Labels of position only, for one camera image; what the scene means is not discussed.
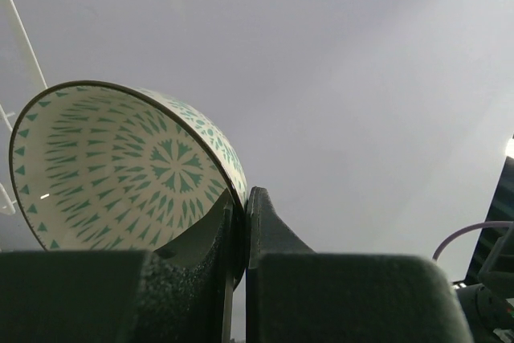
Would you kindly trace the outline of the white green patterned bowl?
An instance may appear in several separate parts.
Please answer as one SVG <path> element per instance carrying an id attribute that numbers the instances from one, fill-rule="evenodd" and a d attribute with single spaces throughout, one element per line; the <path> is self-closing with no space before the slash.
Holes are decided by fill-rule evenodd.
<path id="1" fill-rule="evenodd" d="M 155 251 L 222 194 L 239 213 L 249 194 L 235 149 L 205 114 L 103 81 L 36 95 L 13 124 L 8 159 L 18 207 L 46 251 Z"/>

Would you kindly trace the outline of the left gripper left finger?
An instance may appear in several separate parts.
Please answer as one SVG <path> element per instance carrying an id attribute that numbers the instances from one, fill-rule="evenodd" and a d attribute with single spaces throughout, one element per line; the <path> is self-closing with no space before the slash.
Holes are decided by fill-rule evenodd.
<path id="1" fill-rule="evenodd" d="M 231 196 L 156 251 L 1 255 L 4 342 L 227 342 Z"/>

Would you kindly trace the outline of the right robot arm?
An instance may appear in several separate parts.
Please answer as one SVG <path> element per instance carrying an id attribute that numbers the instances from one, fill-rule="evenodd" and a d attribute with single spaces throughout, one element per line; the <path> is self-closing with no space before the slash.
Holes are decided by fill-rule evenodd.
<path id="1" fill-rule="evenodd" d="M 513 158 L 507 157 L 470 265 L 456 293 L 475 342 L 513 341 Z"/>

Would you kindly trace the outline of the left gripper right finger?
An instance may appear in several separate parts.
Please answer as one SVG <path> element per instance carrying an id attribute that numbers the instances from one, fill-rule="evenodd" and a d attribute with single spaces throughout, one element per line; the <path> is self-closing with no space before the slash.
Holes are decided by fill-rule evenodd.
<path id="1" fill-rule="evenodd" d="M 469 342 L 443 272 L 412 255 L 319 253 L 255 187 L 246 277 L 249 342 Z"/>

